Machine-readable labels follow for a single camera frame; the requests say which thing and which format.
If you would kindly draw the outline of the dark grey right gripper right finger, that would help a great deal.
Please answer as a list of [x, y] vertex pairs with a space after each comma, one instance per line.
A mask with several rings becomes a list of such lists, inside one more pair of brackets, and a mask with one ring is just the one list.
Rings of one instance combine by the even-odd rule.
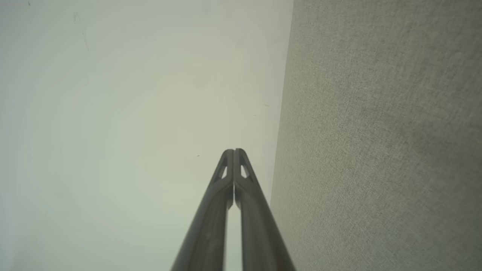
[[241, 211], [242, 266], [244, 271], [294, 271], [247, 153], [235, 149], [233, 183]]

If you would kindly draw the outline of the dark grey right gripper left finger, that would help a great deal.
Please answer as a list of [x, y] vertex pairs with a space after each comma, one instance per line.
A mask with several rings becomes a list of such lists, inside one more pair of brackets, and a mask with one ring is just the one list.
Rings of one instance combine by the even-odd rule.
[[223, 271], [227, 213], [233, 204], [234, 150], [222, 153], [172, 271]]

